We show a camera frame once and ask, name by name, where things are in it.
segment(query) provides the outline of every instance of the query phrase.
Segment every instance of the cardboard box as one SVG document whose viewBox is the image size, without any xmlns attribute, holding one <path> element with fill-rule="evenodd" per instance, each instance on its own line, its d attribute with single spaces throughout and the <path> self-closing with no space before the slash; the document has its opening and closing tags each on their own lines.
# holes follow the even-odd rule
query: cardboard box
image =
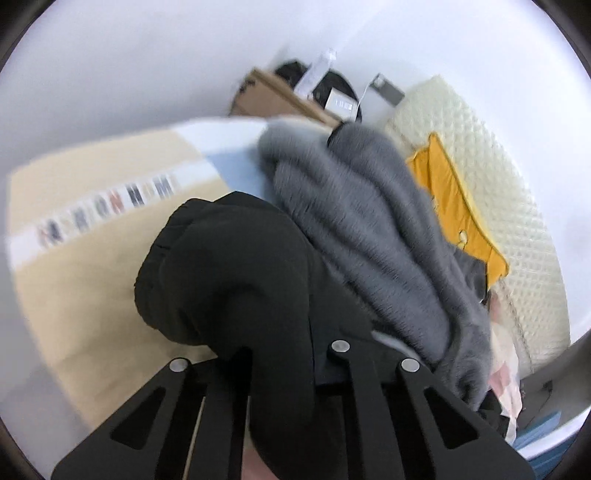
<svg viewBox="0 0 591 480">
<path fill-rule="evenodd" d="M 230 115 L 260 117 L 301 115 L 332 128 L 341 122 L 318 103 L 302 100 L 296 96 L 282 78 L 258 69 L 251 71 L 244 80 L 234 98 Z"/>
</svg>

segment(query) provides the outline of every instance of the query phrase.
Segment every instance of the yellow clothing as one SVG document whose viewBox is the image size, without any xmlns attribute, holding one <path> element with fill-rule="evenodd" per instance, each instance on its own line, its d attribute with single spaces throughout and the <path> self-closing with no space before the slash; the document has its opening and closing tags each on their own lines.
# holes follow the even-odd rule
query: yellow clothing
<svg viewBox="0 0 591 480">
<path fill-rule="evenodd" d="M 509 273 L 509 265 L 482 227 L 468 190 L 436 133 L 428 146 L 407 160 L 417 183 L 433 197 L 433 208 L 447 241 L 486 263 L 488 288 Z"/>
</svg>

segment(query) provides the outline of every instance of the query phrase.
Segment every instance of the silver screw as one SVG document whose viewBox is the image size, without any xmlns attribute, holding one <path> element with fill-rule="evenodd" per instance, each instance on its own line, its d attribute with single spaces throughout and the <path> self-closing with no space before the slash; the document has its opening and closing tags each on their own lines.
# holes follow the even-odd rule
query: silver screw
<svg viewBox="0 0 591 480">
<path fill-rule="evenodd" d="M 184 358 L 175 358 L 172 362 L 170 362 L 169 367 L 173 372 L 184 372 L 187 367 L 189 366 L 189 362 L 187 362 Z"/>
<path fill-rule="evenodd" d="M 407 372 L 415 373 L 421 365 L 414 358 L 405 358 L 400 363 L 400 366 Z"/>
<path fill-rule="evenodd" d="M 337 353 L 348 352 L 351 346 L 346 340 L 335 340 L 330 346 Z"/>
</svg>

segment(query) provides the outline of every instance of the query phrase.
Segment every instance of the gray fleece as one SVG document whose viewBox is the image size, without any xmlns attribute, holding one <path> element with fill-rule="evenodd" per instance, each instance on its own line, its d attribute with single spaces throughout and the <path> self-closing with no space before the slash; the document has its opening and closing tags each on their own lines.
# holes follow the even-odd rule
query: gray fleece
<svg viewBox="0 0 591 480">
<path fill-rule="evenodd" d="M 326 144 L 276 122 L 259 151 L 284 209 L 376 313 L 374 328 L 407 342 L 478 408 L 491 370 L 488 315 L 392 142 L 345 124 Z"/>
</svg>

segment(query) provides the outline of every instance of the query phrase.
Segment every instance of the quilted pad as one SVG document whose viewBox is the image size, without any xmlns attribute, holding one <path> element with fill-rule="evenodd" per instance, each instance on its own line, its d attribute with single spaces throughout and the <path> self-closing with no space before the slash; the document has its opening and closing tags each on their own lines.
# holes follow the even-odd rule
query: quilted pad
<svg viewBox="0 0 591 480">
<path fill-rule="evenodd" d="M 406 94 L 385 128 L 403 154 L 437 132 L 484 227 L 509 262 L 493 290 L 512 332 L 523 378 L 570 345 L 566 293 L 550 234 L 516 164 L 470 106 L 441 78 Z"/>
</svg>

